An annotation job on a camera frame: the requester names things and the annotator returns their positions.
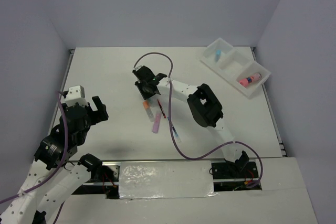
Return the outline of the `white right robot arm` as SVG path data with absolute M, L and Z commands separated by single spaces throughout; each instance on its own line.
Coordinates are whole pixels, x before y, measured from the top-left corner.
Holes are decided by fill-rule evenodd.
M 240 177 L 246 172 L 248 155 L 244 150 L 244 144 L 237 141 L 228 129 L 224 122 L 223 106 L 209 85 L 193 86 L 173 80 L 163 73 L 155 75 L 146 66 L 136 67 L 132 70 L 132 73 L 137 78 L 135 86 L 140 91 L 143 99 L 146 100 L 154 95 L 166 95 L 169 97 L 167 114 L 170 134 L 175 149 L 184 159 L 199 161 L 215 151 L 221 150 L 225 161 L 230 162 L 228 171 L 233 177 Z M 199 157 L 189 157 L 180 150 L 173 136 L 172 99 L 174 98 L 188 105 L 194 121 L 199 126 L 208 129 L 218 144 L 217 147 Z

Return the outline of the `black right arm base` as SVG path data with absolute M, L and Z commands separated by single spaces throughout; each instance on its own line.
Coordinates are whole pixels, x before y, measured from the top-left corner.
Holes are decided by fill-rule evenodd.
M 245 151 L 234 162 L 211 163 L 209 174 L 213 178 L 214 192 L 261 190 L 256 162 Z

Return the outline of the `green highlighter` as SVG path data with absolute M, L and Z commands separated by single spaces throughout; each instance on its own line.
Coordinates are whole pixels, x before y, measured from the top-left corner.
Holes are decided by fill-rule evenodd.
M 156 105 L 155 98 L 149 98 L 149 99 L 148 99 L 148 104 L 149 104 L 150 106 L 155 106 L 155 105 Z

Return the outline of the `blue highlighter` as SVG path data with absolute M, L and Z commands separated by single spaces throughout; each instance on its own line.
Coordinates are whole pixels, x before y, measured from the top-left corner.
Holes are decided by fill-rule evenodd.
M 217 49 L 215 53 L 215 62 L 218 62 L 220 60 L 221 54 L 222 54 L 221 50 Z

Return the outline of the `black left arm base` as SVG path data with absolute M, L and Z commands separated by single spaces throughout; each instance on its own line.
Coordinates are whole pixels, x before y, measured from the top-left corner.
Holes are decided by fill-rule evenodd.
M 119 199 L 120 165 L 104 165 L 92 154 L 82 156 L 78 164 L 84 165 L 90 178 L 74 195 L 104 195 L 107 199 Z

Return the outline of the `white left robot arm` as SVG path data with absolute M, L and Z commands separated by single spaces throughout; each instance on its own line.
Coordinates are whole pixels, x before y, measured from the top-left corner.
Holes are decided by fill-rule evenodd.
M 98 96 L 92 97 L 96 110 L 79 101 L 71 104 L 68 94 L 63 97 L 66 102 L 58 102 L 59 124 L 41 141 L 19 192 L 1 200 L 9 203 L 1 223 L 47 223 L 83 183 L 102 177 L 102 161 L 92 154 L 83 155 L 70 171 L 64 167 L 90 128 L 108 119 L 106 105 Z

